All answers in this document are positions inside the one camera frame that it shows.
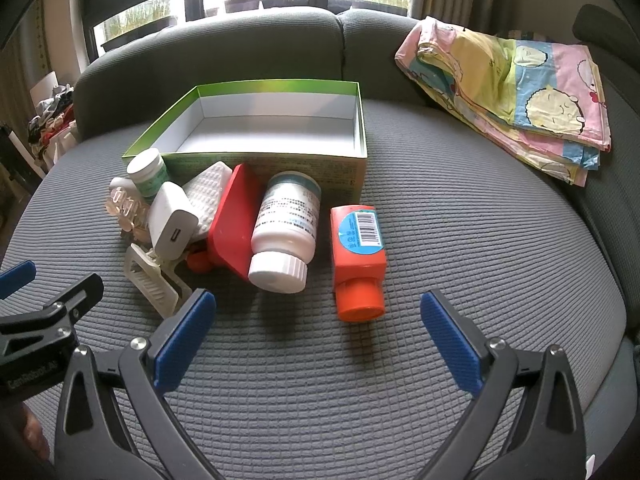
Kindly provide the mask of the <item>person's right hand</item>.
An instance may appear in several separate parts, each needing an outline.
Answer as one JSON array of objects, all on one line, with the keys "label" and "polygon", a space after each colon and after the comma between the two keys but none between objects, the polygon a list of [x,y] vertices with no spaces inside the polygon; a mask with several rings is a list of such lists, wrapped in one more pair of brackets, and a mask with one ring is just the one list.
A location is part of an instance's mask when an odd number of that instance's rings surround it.
[{"label": "person's right hand", "polygon": [[15,427],[23,441],[40,460],[48,460],[50,456],[50,446],[47,438],[43,434],[40,421],[24,403],[17,405],[16,412],[17,422],[15,423]]}]

